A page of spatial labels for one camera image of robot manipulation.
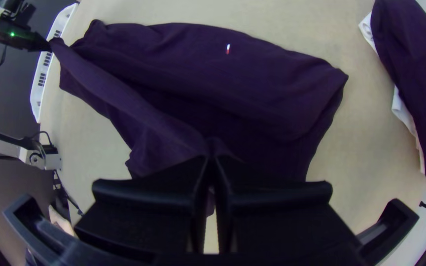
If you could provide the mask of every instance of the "dark floor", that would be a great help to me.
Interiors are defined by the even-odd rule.
[[[47,36],[57,14],[74,0],[27,0],[36,7],[29,20],[33,31]],[[38,131],[29,103],[38,53],[7,49],[0,67],[0,132],[22,137]],[[0,250],[11,265],[24,265],[24,243],[2,216],[21,194],[36,198],[44,211],[53,197],[52,175],[19,161],[0,160]]]

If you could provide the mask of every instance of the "beige table surface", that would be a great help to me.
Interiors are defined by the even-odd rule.
[[[72,44],[83,37],[93,19],[107,24],[200,23],[242,31],[339,67],[350,77],[307,180],[333,185],[331,205],[358,233],[375,223],[393,198],[416,209],[426,187],[415,140],[391,112],[393,84],[357,27],[373,2],[83,0],[63,39]],[[130,150],[108,119],[59,89],[59,74],[54,59],[46,80],[41,129],[50,133],[61,153],[64,186],[86,211],[94,202],[94,180],[130,178],[124,166]]]

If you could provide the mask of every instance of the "purple garment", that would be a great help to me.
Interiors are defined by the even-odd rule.
[[[379,58],[414,118],[426,174],[426,13],[414,0],[376,0],[371,29]]]
[[[94,20],[71,47],[50,44],[60,88],[112,121],[137,176],[230,153],[304,181],[348,79],[322,59],[204,25]]]

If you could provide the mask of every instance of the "white cloth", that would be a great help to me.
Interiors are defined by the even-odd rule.
[[[374,39],[372,37],[371,31],[371,14],[372,12],[367,14],[367,16],[364,17],[364,19],[359,23],[358,27],[361,30],[364,39],[366,39],[369,45],[371,45],[372,49],[374,49],[374,52],[377,53],[376,45],[374,44]],[[415,128],[414,118],[405,106],[405,103],[400,98],[399,89],[396,86],[394,86],[394,97],[392,99],[391,110],[392,113],[394,113],[394,115],[405,124],[410,133],[415,137],[416,148],[419,151],[420,155],[420,172],[425,174],[424,154],[422,152],[422,147],[420,146],[419,136],[417,135],[417,130]]]

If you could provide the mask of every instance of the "purple sweater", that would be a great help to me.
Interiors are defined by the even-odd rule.
[[[50,44],[60,88],[111,120],[133,176],[227,153],[304,181],[348,79],[325,60],[205,25],[94,20],[71,47]]]

